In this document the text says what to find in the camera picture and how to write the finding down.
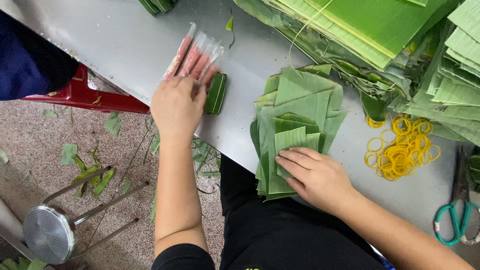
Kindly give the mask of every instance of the stainless steel table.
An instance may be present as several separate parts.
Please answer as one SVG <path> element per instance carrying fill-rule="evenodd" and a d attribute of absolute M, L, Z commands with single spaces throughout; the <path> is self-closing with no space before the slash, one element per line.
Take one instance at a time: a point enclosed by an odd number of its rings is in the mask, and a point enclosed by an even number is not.
<path fill-rule="evenodd" d="M 204 116 L 196 134 L 248 170 L 256 170 L 258 158 L 249 130 L 253 101 L 262 94 L 268 76 L 289 66 L 290 42 L 233 1 L 179 0 L 173 10 L 156 17 L 136 0 L 3 0 L 0 8 L 147 104 L 195 21 L 227 48 L 219 66 L 228 75 L 221 114 Z M 233 35 L 225 25 L 232 15 L 236 40 L 228 50 Z M 296 47 L 291 61 L 295 67 L 312 63 Z M 332 79 L 340 82 L 335 74 Z M 344 92 L 342 109 L 350 113 L 329 155 L 343 163 L 363 194 L 433 235 L 435 212 L 450 197 L 456 143 L 434 137 L 442 148 L 438 160 L 396 183 L 379 178 L 365 166 L 363 156 L 367 142 L 381 129 L 365 123 L 359 95 L 349 87 Z M 459 249 L 464 257 L 473 257 L 479 247 Z"/>

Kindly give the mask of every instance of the left hand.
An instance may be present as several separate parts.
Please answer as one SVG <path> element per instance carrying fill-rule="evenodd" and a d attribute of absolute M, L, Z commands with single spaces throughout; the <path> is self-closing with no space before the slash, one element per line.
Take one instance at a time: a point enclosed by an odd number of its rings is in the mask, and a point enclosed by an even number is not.
<path fill-rule="evenodd" d="M 200 123 L 206 99 L 205 85 L 192 97 L 198 82 L 190 77 L 163 81 L 152 97 L 150 111 L 161 141 L 190 142 Z"/>

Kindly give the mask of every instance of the stack of banana leaves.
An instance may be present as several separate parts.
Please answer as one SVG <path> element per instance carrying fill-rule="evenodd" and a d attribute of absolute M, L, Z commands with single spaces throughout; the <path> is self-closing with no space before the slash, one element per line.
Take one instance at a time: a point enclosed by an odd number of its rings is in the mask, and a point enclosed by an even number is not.
<path fill-rule="evenodd" d="M 268 78 L 264 95 L 255 102 L 250 134 L 260 160 L 257 190 L 266 200 L 297 195 L 282 178 L 292 175 L 275 162 L 279 151 L 307 147 L 326 154 L 347 115 L 340 110 L 342 86 L 328 79 L 331 68 L 284 68 Z"/>
<path fill-rule="evenodd" d="M 234 0 L 360 93 L 368 116 L 412 100 L 434 56 L 441 21 L 460 0 Z"/>
<path fill-rule="evenodd" d="M 413 100 L 396 112 L 433 121 L 435 134 L 480 145 L 480 2 L 466 0 L 448 16 L 432 63 Z"/>

